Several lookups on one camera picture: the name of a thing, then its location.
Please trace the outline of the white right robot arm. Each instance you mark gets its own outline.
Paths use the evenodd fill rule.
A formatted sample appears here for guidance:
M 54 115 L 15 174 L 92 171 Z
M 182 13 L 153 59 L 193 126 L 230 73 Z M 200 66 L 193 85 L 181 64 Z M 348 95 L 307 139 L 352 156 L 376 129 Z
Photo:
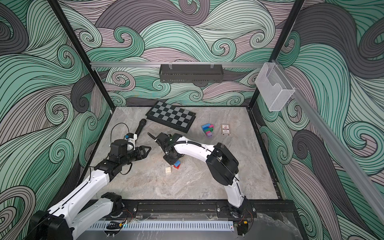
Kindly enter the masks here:
M 164 152 L 164 160 L 174 165 L 187 155 L 204 162 L 213 179 L 224 186 L 231 215 L 241 218 L 245 214 L 246 197 L 241 188 L 239 162 L 222 143 L 216 145 L 201 144 L 180 135 L 161 133 L 156 143 Z

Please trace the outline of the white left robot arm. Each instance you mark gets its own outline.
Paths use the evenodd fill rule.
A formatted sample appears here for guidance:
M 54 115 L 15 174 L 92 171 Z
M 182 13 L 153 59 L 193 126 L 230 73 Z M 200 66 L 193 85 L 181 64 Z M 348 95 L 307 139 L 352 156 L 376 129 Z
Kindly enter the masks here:
M 91 198 L 118 175 L 122 167 L 145 159 L 151 147 L 140 146 L 117 162 L 101 162 L 78 187 L 47 211 L 37 211 L 30 219 L 27 240 L 75 240 L 94 223 L 111 214 L 127 213 L 122 197 L 106 193 L 93 205 Z

